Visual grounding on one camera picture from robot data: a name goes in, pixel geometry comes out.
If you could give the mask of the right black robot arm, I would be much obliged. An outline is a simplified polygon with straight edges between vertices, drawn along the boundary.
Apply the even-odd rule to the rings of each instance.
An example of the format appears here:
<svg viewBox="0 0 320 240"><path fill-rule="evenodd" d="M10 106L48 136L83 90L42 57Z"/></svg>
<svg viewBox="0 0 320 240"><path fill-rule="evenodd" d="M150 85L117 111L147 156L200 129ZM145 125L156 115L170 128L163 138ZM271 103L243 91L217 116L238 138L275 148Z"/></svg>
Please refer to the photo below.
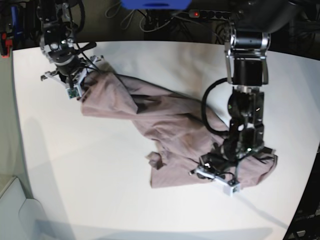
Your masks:
<svg viewBox="0 0 320 240"><path fill-rule="evenodd" d="M70 99L81 98L85 92L85 78L100 72L97 63L104 57L88 57L85 51L97 46L89 42L80 47L76 35L85 25L85 7L81 0L40 0L36 9L41 22L39 47L54 71L45 72L40 79L52 79L61 84Z"/></svg>

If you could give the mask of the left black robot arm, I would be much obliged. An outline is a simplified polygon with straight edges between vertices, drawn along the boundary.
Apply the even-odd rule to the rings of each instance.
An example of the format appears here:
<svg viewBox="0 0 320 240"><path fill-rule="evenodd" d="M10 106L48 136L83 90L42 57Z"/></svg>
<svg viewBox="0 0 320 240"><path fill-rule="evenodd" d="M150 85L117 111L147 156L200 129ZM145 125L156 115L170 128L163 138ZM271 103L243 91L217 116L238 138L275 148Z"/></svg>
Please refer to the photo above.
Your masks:
<svg viewBox="0 0 320 240"><path fill-rule="evenodd" d="M230 0L230 15L224 29L224 54L227 76L212 83L201 100L201 118L205 128L223 138L218 149L199 159L190 174L216 181L232 196L239 192L240 163L254 157L265 163L272 150L264 143L264 99L261 87L269 83L267 51L271 36L283 28L304 8L318 5L317 0ZM222 83L232 85L227 103L231 117L229 129L216 130L207 118L210 92Z"/></svg>

